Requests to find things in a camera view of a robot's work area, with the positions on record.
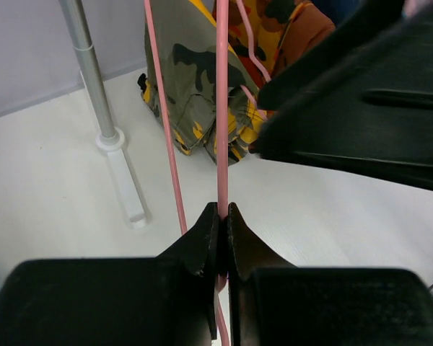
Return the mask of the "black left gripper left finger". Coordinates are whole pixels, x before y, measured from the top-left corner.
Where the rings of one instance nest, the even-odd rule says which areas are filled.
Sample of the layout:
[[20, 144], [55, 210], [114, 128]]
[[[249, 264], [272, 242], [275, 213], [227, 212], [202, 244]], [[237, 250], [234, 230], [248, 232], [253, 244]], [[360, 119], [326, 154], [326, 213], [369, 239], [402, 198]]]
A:
[[218, 213], [156, 257], [36, 259], [0, 290], [0, 345], [210, 345]]

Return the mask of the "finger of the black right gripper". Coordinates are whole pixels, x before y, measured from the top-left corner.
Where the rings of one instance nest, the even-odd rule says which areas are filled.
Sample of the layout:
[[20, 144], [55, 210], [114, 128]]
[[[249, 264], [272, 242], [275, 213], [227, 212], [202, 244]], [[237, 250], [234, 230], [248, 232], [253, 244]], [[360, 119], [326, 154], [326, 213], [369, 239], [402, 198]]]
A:
[[364, 1], [267, 83], [250, 151], [433, 191], [433, 1]]

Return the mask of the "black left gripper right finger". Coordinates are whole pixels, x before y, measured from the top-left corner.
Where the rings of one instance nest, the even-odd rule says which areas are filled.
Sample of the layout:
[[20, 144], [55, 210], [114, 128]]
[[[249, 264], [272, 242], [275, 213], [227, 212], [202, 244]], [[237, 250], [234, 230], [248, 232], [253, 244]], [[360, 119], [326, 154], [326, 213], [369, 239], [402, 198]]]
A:
[[297, 267], [228, 207], [233, 345], [433, 345], [433, 295], [397, 268]]

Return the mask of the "pink hanger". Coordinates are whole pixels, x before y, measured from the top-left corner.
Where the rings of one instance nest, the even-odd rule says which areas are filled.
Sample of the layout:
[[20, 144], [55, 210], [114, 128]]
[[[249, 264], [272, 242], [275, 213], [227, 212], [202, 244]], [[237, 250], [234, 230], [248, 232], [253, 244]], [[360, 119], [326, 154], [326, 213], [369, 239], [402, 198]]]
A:
[[250, 78], [260, 89], [271, 79], [266, 50], [258, 43], [266, 1], [231, 1], [229, 9], [230, 44]]
[[[217, 145], [217, 187], [218, 187], [218, 213], [221, 219], [227, 216], [228, 205], [228, 158], [224, 153], [227, 149], [227, 135], [224, 131], [228, 126], [227, 116], [227, 87], [228, 87], [228, 20], [229, 20], [229, 2], [218, 1], [216, 6], [216, 138]], [[157, 80], [157, 88], [160, 101], [160, 110], [162, 112], [162, 121], [165, 130], [167, 144], [167, 154], [170, 165], [170, 174], [175, 194], [176, 208], [181, 233], [187, 231], [183, 199], [178, 177], [178, 168], [176, 166], [175, 152], [172, 144], [172, 134], [169, 121], [169, 112], [167, 108], [167, 98], [163, 84], [162, 71], [159, 62], [159, 53], [156, 41], [152, 7], [149, 0], [144, 1], [144, 11], [146, 24], [149, 33], [150, 45], [154, 61], [154, 70]]]

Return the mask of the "yellow camouflage trousers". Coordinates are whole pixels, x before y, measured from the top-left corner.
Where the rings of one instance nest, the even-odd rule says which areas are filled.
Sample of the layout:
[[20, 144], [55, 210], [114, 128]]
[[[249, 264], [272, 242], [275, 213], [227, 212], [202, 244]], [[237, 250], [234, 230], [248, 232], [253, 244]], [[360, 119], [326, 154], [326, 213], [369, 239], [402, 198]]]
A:
[[[204, 148], [217, 158], [217, 23], [202, 1], [151, 1], [159, 66], [167, 98], [172, 139], [187, 156]], [[228, 163], [241, 161], [263, 123], [242, 90], [258, 86], [228, 46]]]

